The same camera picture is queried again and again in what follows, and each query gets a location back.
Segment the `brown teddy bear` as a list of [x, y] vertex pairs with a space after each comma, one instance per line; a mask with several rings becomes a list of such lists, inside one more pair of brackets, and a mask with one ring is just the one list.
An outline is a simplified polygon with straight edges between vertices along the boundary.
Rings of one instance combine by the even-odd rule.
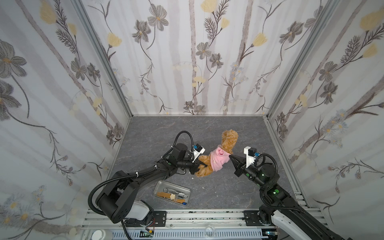
[[198, 160], [203, 163], [195, 173], [197, 177], [206, 177], [213, 172], [223, 168], [223, 165], [230, 160], [230, 155], [238, 141], [238, 133], [234, 130], [226, 130], [222, 133], [222, 142], [208, 155], [200, 155]]

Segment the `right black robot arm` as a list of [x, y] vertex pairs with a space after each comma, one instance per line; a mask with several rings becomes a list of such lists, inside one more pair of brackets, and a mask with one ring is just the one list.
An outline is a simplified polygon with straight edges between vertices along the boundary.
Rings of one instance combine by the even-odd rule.
[[229, 158], [235, 167], [236, 176], [246, 176], [260, 188], [259, 195], [263, 204], [259, 207], [258, 219], [262, 225], [273, 224], [294, 240], [344, 239], [310, 215], [278, 184], [279, 167], [271, 155], [254, 155], [250, 165], [247, 165], [245, 157], [230, 155]]

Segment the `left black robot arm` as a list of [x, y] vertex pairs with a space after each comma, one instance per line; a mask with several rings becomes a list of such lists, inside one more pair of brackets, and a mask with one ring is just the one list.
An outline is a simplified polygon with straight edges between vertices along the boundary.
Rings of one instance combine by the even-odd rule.
[[151, 182], [172, 177], [179, 169], [189, 170], [192, 175], [197, 173], [202, 164], [198, 157], [204, 152], [199, 144], [190, 150], [184, 144], [174, 144], [153, 167], [132, 174], [118, 171], [91, 190], [89, 208], [114, 224], [129, 220], [148, 225], [153, 221], [154, 210], [145, 201], [136, 200], [139, 190]]

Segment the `pink teddy hoodie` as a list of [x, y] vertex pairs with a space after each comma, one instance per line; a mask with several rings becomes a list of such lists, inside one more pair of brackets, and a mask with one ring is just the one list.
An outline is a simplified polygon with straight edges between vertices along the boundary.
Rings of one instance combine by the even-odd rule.
[[230, 153], [223, 150], [220, 146], [210, 152], [210, 163], [213, 171], [217, 172], [221, 170], [223, 165], [230, 160], [229, 156]]

